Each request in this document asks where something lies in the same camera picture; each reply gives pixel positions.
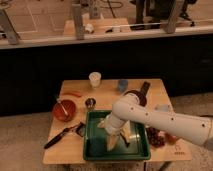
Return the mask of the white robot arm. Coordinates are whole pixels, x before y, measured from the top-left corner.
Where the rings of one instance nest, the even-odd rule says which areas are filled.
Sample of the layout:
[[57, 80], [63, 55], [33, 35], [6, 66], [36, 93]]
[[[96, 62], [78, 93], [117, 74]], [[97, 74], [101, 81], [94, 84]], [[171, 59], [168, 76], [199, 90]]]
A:
[[105, 130], [118, 135], [127, 121], [142, 123], [213, 151], [213, 119], [174, 112], [149, 110], [139, 104], [139, 97], [128, 93], [112, 104]]

